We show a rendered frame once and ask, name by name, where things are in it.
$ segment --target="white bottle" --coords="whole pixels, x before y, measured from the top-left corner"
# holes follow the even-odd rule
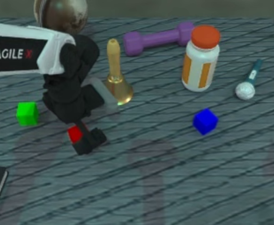
[[[220,32],[213,26],[193,29],[185,52],[182,83],[195,92],[205,91],[212,83],[220,47]]]

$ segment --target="white brush head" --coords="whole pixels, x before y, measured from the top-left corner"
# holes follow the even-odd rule
[[[249,82],[242,82],[236,87],[235,93],[239,99],[249,100],[255,95],[255,88]]]

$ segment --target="dumbbell handle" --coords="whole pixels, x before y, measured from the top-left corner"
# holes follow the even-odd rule
[[[142,41],[144,47],[154,47],[176,42],[178,37],[178,30],[167,30],[154,34],[143,35]]]

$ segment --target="red letter x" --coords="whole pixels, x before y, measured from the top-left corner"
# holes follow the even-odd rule
[[[33,53],[33,50],[27,49],[25,52],[25,58],[26,59],[32,58],[32,53]]]

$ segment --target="orange bottle cap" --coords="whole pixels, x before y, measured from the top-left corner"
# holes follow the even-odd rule
[[[219,30],[210,25],[200,25],[193,29],[191,41],[199,48],[211,49],[219,44],[221,34]]]

